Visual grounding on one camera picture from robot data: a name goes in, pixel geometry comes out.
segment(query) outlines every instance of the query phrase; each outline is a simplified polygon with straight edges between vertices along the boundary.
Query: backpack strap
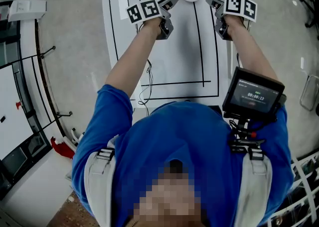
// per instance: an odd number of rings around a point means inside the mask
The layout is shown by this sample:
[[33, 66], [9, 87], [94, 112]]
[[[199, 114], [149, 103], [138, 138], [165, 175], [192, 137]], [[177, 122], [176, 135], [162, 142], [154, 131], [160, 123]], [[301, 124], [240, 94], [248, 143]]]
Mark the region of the backpack strap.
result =
[[92, 153], [84, 168], [84, 187], [92, 213], [100, 227], [111, 227], [112, 181], [115, 172], [115, 139]]
[[249, 150], [243, 159], [235, 227], [256, 227], [261, 222], [267, 208], [272, 177], [269, 158], [262, 150]]

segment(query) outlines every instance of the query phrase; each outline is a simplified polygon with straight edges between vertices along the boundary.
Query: blue shirt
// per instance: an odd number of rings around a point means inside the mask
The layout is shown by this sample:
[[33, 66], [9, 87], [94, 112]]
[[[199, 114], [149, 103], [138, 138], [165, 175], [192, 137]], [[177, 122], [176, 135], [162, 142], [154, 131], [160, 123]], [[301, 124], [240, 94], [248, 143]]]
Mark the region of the blue shirt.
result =
[[[209, 107], [179, 102], [164, 105], [132, 126], [132, 105], [121, 90], [105, 85], [98, 92], [93, 117], [73, 158], [72, 185], [92, 214], [84, 189], [84, 167], [92, 152], [116, 140], [116, 170], [112, 200], [115, 225], [123, 226], [134, 203], [152, 184], [166, 162], [179, 160], [187, 168], [211, 226], [233, 226], [240, 192], [243, 154], [230, 152], [231, 128]], [[287, 113], [257, 132], [273, 168], [265, 221], [282, 203], [293, 183], [288, 148]]]

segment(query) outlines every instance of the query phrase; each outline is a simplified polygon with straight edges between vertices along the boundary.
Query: display screen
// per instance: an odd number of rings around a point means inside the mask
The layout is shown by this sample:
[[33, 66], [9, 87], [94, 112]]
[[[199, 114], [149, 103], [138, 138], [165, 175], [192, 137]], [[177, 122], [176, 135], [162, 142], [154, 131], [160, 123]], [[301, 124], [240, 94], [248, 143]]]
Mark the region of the display screen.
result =
[[239, 79], [230, 103], [268, 113], [278, 94], [267, 87]]

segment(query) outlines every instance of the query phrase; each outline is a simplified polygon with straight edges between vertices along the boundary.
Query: gray floor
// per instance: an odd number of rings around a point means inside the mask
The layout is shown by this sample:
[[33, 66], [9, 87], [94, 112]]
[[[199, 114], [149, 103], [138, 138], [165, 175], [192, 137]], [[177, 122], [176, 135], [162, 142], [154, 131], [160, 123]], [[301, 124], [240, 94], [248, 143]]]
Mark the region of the gray floor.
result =
[[[67, 130], [83, 132], [92, 116], [96, 86], [101, 87], [110, 71], [110, 61], [101, 0], [47, 0], [47, 14], [40, 22], [43, 50], [57, 49], [45, 59], [53, 97]], [[251, 33], [263, 49], [288, 96], [289, 145], [296, 156], [319, 147], [319, 117], [299, 105], [307, 72], [319, 67], [319, 41], [314, 28], [306, 29], [308, 15], [298, 0], [254, 0], [259, 5], [258, 21]], [[145, 115], [136, 110], [134, 120]]]

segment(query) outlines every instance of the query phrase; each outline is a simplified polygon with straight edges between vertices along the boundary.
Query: person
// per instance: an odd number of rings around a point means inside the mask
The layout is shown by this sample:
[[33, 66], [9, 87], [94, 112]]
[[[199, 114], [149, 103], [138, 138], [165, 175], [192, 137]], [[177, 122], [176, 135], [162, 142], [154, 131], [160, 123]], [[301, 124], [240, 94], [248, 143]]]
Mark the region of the person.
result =
[[[225, 20], [243, 67], [278, 80], [242, 19], [227, 15]], [[219, 111], [195, 102], [173, 102], [132, 126], [130, 97], [160, 34], [159, 24], [159, 18], [144, 24], [98, 92], [93, 117], [73, 158], [73, 188], [93, 214], [96, 202], [88, 202], [85, 165], [91, 153], [119, 135], [112, 226], [234, 226], [244, 154], [231, 153], [227, 144], [231, 128]], [[260, 223], [280, 206], [293, 182], [285, 107], [276, 115], [276, 122], [257, 133], [257, 139], [267, 140], [261, 147], [272, 165]]]

